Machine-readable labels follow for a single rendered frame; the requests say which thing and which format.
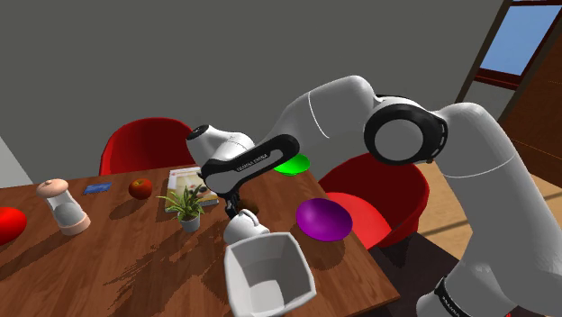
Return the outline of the white mug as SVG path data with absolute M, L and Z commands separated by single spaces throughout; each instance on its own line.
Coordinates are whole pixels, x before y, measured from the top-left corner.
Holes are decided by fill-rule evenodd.
M 226 244 L 231 245 L 240 240 L 266 233 L 270 233 L 269 228 L 261 224 L 252 211 L 242 209 L 226 226 L 223 240 Z

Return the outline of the small potted green plant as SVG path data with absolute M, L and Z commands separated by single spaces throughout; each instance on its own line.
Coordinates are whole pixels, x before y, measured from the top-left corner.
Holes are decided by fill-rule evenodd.
M 190 189 L 185 186 L 181 195 L 177 194 L 175 189 L 168 188 L 165 196 L 159 195 L 160 199 L 168 201 L 165 212 L 174 213 L 175 219 L 186 232 L 195 232 L 200 227 L 200 216 L 204 213 L 198 196 L 201 187 L 198 185 Z

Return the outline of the book with pale cover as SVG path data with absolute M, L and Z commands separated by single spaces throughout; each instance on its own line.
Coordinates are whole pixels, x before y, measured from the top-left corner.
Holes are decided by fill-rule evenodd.
M 171 213 L 172 205 L 179 205 L 180 200 L 184 198 L 185 189 L 187 195 L 196 195 L 198 203 L 202 207 L 216 205 L 219 203 L 219 197 L 209 187 L 206 186 L 203 179 L 200 178 L 201 168 L 180 168 L 169 171 L 168 189 L 165 211 Z

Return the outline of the white square container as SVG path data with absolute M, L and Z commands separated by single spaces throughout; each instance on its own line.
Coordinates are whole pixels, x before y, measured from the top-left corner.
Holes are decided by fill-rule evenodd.
M 234 317 L 274 317 L 316 296 L 313 274 L 289 232 L 240 240 L 226 248 L 225 281 Z

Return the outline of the green bowl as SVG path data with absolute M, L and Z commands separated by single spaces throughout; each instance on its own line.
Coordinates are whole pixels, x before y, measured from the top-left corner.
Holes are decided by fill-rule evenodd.
M 304 154 L 297 154 L 274 170 L 285 176 L 295 176 L 308 170 L 310 165 L 310 160 Z

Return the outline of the purple bowl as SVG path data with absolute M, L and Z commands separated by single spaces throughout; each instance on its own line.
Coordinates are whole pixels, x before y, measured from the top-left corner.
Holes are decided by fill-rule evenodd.
M 338 203 L 324 198 L 302 202 L 297 207 L 295 218 L 304 234 L 325 242 L 345 239 L 353 227 L 349 212 Z

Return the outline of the red apple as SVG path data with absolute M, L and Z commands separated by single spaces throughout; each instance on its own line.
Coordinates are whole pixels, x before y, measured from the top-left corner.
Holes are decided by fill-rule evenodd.
M 152 189 L 153 185 L 147 178 L 138 178 L 128 186 L 130 196 L 137 200 L 148 199 L 152 194 Z

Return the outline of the red chair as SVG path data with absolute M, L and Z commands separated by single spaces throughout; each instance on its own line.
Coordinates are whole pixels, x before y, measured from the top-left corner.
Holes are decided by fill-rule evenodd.
M 107 141 L 99 175 L 194 164 L 186 146 L 191 131 L 183 122 L 166 117 L 126 123 Z
M 319 185 L 349 212 L 366 249 L 389 247 L 416 232 L 430 193 L 414 164 L 390 166 L 369 153 L 339 164 Z

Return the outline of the brown wooden table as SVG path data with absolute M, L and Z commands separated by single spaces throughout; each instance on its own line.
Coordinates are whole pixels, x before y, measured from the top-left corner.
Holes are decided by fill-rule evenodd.
M 28 223 L 0 247 L 0 317 L 231 317 L 224 281 L 222 205 L 205 210 L 200 228 L 185 232 L 164 212 L 164 168 L 144 172 L 154 185 L 145 201 L 128 193 L 132 173 L 110 175 L 110 189 L 86 193 L 74 179 L 70 193 L 90 226 L 63 235 L 35 186 L 0 189 L 0 206 L 21 210 Z M 286 317 L 350 317 L 397 300 L 399 294 L 355 235 L 320 242 L 295 221 L 298 205 L 323 196 L 314 177 L 275 171 L 245 184 L 240 194 L 258 207 L 272 231 L 288 231 L 313 272 L 316 296 Z

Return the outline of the blue flat card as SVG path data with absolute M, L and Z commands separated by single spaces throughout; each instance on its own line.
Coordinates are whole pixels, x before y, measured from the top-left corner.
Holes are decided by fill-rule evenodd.
M 98 194 L 98 193 L 102 193 L 102 192 L 107 192 L 110 187 L 111 187 L 111 182 L 104 182 L 104 183 L 99 183 L 99 184 L 92 184 L 92 185 L 88 185 L 83 194 L 84 195 L 90 195 L 90 194 Z

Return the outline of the pink and clear grinder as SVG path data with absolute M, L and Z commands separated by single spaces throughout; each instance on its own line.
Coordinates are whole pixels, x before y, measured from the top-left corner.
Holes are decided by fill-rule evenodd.
M 89 216 L 68 191 L 66 180 L 46 180 L 38 185 L 36 194 L 49 206 L 62 234 L 74 236 L 89 227 Z

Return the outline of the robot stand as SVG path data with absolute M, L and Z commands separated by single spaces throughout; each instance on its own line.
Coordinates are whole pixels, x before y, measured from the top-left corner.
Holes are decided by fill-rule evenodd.
M 417 232 L 392 246 L 373 247 L 369 253 L 400 298 L 357 317 L 416 317 L 417 300 L 432 291 L 458 263 L 447 251 Z

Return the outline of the red round bowl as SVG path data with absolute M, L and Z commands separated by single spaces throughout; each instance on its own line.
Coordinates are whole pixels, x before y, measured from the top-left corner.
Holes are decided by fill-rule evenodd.
M 0 246 L 15 240 L 27 225 L 26 215 L 12 207 L 0 207 Z

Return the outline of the brown framed window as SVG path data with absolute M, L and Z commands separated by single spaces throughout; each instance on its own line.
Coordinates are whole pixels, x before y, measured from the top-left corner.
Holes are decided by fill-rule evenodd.
M 511 0 L 468 88 L 466 102 L 499 119 L 562 17 L 562 0 Z

